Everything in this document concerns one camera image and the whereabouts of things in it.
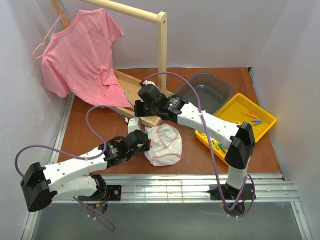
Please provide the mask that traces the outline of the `light blue wire hanger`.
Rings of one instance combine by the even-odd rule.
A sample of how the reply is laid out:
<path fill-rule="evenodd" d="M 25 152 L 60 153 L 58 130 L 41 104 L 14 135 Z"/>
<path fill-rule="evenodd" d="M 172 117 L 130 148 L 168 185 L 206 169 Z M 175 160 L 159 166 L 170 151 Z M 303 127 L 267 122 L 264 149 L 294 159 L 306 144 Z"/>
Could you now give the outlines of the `light blue wire hanger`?
<path fill-rule="evenodd" d="M 127 101 L 130 103 L 131 107 L 134 108 L 133 102 L 129 99 L 129 91 L 125 92 L 125 96 Z M 140 131 L 146 130 L 146 126 L 142 126 L 143 120 L 140 118 L 141 120 L 141 125 L 140 125 Z"/>

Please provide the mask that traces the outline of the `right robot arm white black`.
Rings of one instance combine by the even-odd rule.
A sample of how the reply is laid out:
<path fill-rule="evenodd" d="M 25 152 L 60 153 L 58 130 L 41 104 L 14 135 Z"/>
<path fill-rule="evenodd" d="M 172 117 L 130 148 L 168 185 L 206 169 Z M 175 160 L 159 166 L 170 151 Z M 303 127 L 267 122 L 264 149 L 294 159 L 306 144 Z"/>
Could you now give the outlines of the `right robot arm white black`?
<path fill-rule="evenodd" d="M 228 164 L 228 178 L 222 186 L 222 192 L 229 199 L 242 193 L 248 162 L 256 145 L 253 128 L 249 123 L 228 122 L 199 110 L 177 95 L 166 97 L 153 83 L 142 83 L 137 94 L 140 99 L 134 104 L 135 116 L 157 116 L 162 120 L 190 127 L 208 134 L 227 148 L 224 159 Z"/>

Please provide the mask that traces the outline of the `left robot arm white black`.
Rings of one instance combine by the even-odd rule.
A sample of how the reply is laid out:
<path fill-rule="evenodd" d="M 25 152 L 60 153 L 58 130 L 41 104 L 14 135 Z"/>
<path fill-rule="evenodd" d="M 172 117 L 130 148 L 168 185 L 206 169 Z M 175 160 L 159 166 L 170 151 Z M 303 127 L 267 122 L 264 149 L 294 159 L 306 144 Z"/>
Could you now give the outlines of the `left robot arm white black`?
<path fill-rule="evenodd" d="M 134 130 L 126 137 L 117 136 L 93 150 L 60 163 L 31 164 L 20 186 L 29 212 L 46 208 L 53 200 L 81 196 L 90 201 L 106 194 L 107 186 L 95 171 L 105 170 L 129 161 L 150 149 L 148 135 Z"/>

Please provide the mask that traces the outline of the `white pink-trimmed underwear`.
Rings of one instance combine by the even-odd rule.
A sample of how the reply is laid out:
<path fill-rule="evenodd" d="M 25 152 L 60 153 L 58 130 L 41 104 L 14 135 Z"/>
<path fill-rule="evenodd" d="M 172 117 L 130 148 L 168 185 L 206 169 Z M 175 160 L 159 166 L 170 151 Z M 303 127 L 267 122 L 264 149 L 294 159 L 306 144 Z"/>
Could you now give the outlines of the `white pink-trimmed underwear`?
<path fill-rule="evenodd" d="M 181 160 L 182 137 L 176 128 L 164 123 L 146 130 L 152 147 L 144 155 L 153 166 L 171 166 Z"/>

